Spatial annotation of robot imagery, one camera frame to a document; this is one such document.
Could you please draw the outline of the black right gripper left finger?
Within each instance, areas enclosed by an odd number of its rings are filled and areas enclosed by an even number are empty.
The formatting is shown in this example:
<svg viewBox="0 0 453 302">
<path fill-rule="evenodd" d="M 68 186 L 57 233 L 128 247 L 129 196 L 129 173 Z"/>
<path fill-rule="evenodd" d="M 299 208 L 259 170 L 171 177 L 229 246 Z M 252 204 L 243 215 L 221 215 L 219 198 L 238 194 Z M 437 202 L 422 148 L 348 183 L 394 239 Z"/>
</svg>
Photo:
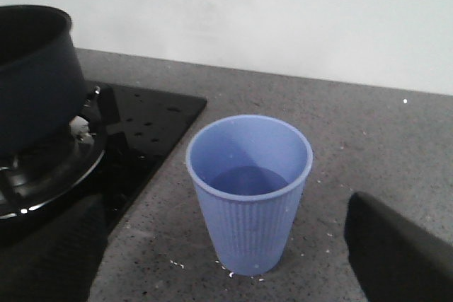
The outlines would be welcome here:
<svg viewBox="0 0 453 302">
<path fill-rule="evenodd" d="M 106 247 L 101 196 L 84 197 L 11 240 L 17 230 L 1 230 L 1 300 L 86 301 Z"/>
</svg>

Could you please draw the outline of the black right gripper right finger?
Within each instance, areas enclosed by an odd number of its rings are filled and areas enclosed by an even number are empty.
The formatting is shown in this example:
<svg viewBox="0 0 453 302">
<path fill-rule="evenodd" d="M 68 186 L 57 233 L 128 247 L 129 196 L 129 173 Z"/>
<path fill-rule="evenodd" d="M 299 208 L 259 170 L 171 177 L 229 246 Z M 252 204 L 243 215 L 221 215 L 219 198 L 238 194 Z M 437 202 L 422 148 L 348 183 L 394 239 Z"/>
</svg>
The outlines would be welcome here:
<svg viewBox="0 0 453 302">
<path fill-rule="evenodd" d="M 351 196 L 345 242 L 368 301 L 452 300 L 452 246 L 372 195 Z"/>
</svg>

